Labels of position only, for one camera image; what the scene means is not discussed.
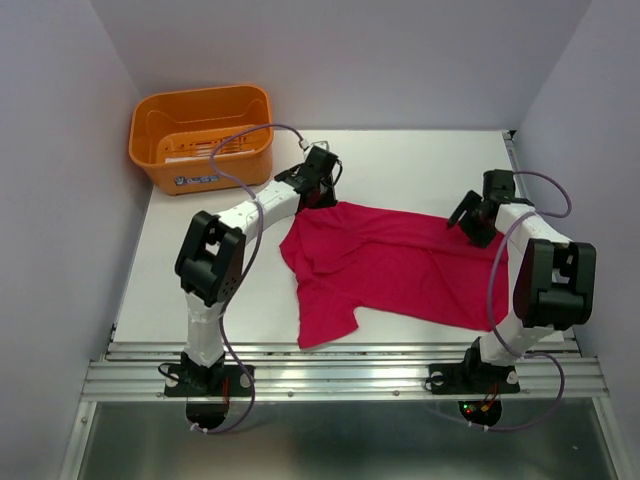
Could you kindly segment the red t-shirt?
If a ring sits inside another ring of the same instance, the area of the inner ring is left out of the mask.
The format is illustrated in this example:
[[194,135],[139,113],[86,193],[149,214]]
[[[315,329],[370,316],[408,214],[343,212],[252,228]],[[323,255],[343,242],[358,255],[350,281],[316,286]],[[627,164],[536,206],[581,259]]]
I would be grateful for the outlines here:
[[489,330],[493,266],[495,312],[509,307],[508,260],[496,257],[498,245],[476,247],[437,216],[348,202],[303,210],[280,245],[297,282],[299,347],[355,332],[358,308]]

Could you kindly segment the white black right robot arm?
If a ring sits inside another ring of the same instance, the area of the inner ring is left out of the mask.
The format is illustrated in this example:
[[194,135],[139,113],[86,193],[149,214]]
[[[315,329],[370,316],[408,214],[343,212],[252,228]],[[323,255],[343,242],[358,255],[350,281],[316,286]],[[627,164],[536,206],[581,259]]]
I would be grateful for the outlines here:
[[593,308],[596,249],[576,242],[547,223],[549,213],[518,197],[515,173],[489,170],[480,193],[469,191],[447,221],[471,244],[489,247],[500,241],[496,257],[508,260],[515,282],[509,288],[507,314],[493,306],[498,268],[489,274],[487,314],[490,331],[454,365],[456,377],[472,390],[492,382],[514,383],[517,360],[556,331],[585,324]]

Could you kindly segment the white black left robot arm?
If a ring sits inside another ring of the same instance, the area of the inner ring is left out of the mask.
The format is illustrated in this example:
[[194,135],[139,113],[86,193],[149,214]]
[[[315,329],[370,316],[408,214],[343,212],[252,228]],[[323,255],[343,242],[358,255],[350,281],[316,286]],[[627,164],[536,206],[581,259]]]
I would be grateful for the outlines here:
[[326,141],[312,143],[302,163],[277,174],[253,198],[216,215],[194,215],[175,263],[188,328],[180,363],[168,367],[169,389],[207,396],[221,387],[225,352],[219,319],[241,285],[246,245],[302,210],[335,206],[333,169],[341,166]]

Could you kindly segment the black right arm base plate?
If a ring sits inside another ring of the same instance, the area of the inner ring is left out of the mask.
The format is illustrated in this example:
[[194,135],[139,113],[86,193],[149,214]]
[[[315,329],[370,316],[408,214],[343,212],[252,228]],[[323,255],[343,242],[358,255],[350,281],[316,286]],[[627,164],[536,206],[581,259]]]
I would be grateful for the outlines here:
[[429,376],[424,387],[434,395],[516,394],[520,385],[513,366],[501,367],[481,364],[478,367],[463,363],[434,363],[428,366]]

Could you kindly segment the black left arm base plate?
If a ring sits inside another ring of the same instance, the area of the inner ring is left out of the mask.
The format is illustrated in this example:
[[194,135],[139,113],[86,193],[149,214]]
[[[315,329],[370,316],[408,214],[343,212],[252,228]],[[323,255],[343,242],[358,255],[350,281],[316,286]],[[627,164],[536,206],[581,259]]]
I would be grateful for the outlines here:
[[157,370],[164,377],[164,395],[169,398],[251,396],[248,376],[239,365],[218,365],[200,378],[177,363],[161,363]]

